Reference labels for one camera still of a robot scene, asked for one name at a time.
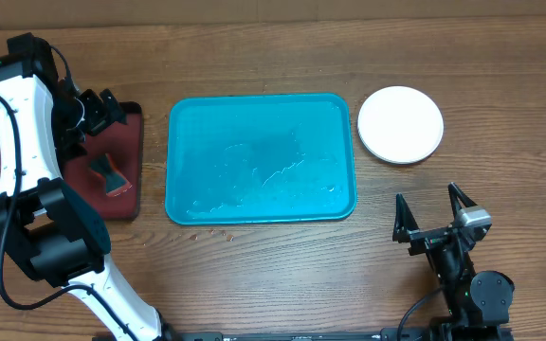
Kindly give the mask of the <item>white plastic plate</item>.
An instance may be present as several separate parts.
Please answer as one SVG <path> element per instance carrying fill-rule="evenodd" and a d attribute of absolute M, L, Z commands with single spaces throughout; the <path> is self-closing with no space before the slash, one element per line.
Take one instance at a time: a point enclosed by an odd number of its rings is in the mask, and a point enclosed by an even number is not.
<path fill-rule="evenodd" d="M 425 93 L 407 86 L 389 86 L 368 96 L 359 109 L 357 131 L 364 147 L 391 164 L 421 162 L 441 144 L 442 112 Z"/>

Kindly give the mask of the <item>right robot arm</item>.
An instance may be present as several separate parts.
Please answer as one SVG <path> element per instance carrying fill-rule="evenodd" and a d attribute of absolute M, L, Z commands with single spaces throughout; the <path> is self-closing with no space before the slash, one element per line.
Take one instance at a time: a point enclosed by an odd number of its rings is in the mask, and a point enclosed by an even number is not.
<path fill-rule="evenodd" d="M 498 271 L 477 272 L 469 252 L 489 232 L 492 216 L 454 183 L 447 187 L 453 221 L 431 230 L 419 228 L 404 196 L 395 196 L 392 239 L 407 243 L 409 254 L 424 254 L 439 287 L 414 303 L 398 326 L 383 333 L 389 340 L 511 340 L 509 309 L 514 282 Z M 436 296 L 444 297 L 448 316 L 433 317 L 408 330 L 409 317 Z"/>

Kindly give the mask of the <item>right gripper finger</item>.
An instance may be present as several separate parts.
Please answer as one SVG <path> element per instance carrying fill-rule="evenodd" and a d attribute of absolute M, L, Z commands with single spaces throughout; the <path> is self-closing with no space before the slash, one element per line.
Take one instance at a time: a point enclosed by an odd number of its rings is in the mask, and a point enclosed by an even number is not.
<path fill-rule="evenodd" d="M 469 221 L 474 211 L 478 211 L 477 204 L 471 200 L 456 183 L 451 182 L 448 186 L 448 195 L 452 213 L 455 221 Z"/>
<path fill-rule="evenodd" d="M 410 236 L 419 231 L 413 214 L 402 193 L 395 196 L 395 220 L 392 232 L 394 242 L 410 242 Z"/>

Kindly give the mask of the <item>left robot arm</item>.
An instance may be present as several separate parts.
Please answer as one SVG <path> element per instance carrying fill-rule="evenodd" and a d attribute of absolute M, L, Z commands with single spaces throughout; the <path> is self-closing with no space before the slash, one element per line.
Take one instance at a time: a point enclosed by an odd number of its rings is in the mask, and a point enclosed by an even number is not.
<path fill-rule="evenodd" d="M 25 33 L 0 57 L 0 296 L 5 259 L 54 296 L 72 295 L 112 340 L 174 340 L 176 332 L 115 265 L 103 211 L 139 208 L 139 104 L 80 90 L 62 52 Z"/>

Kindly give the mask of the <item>red and green sponge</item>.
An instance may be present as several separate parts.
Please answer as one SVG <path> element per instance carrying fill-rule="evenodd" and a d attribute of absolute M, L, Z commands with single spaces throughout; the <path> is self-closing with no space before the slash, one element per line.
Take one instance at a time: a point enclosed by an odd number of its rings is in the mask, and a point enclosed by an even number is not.
<path fill-rule="evenodd" d="M 100 155 L 89 163 L 89 168 L 104 181 L 105 194 L 116 197 L 132 187 L 129 180 L 117 168 L 109 153 Z"/>

